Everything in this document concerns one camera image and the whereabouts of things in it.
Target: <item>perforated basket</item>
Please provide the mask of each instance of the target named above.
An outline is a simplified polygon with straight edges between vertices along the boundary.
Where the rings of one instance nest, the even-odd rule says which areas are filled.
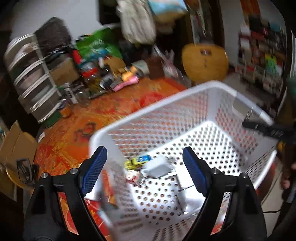
[[[275,156],[276,141],[241,127],[251,118],[271,125],[271,118],[229,86],[210,81],[166,98],[97,131],[90,155],[107,148],[106,168],[112,178],[118,210],[109,211],[116,240],[182,240],[197,213],[184,214],[177,194],[193,182],[182,162],[182,150],[191,146],[197,156],[223,173],[246,172],[258,188]],[[123,163],[149,154],[174,157],[178,178],[148,179],[133,186],[124,180]],[[96,196],[99,179],[90,196]]]

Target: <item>brown cardboard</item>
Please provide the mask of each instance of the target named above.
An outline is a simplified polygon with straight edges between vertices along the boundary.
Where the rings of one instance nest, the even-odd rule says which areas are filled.
[[[66,82],[72,83],[79,78],[79,74],[75,69],[71,58],[65,59],[54,70],[52,70],[51,76],[57,86],[61,86]]]
[[[37,146],[36,140],[23,132],[16,121],[0,148],[0,162],[17,175],[16,160],[28,158],[32,165]]]

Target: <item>green plastic bag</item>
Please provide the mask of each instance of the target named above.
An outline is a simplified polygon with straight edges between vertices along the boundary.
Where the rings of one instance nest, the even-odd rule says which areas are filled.
[[[107,55],[122,58],[110,28],[97,30],[92,35],[77,41],[76,48],[81,57],[88,61],[97,61],[98,58]]]

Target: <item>white wall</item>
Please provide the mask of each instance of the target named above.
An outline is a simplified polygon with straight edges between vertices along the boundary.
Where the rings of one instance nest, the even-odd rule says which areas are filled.
[[[11,39],[35,32],[51,17],[63,19],[76,39],[102,28],[98,10],[98,0],[20,0],[13,9]]]
[[[261,17],[270,23],[276,23],[285,29],[285,21],[281,13],[270,0],[258,0]],[[240,25],[244,20],[240,0],[220,0],[224,36],[225,51],[228,55],[229,63],[237,62],[239,49],[238,33]]]

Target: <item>orange tablecloth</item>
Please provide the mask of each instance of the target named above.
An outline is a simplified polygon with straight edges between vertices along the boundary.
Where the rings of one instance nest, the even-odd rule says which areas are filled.
[[[60,119],[45,131],[34,161],[40,166],[39,176],[43,172],[60,175],[78,167],[88,158],[88,141],[95,131],[184,89],[171,79],[142,79],[136,85],[92,100],[87,108],[76,105],[68,119]],[[64,194],[60,194],[60,200],[68,229],[77,233]],[[109,232],[96,214],[97,205],[87,202],[93,219],[108,239]]]

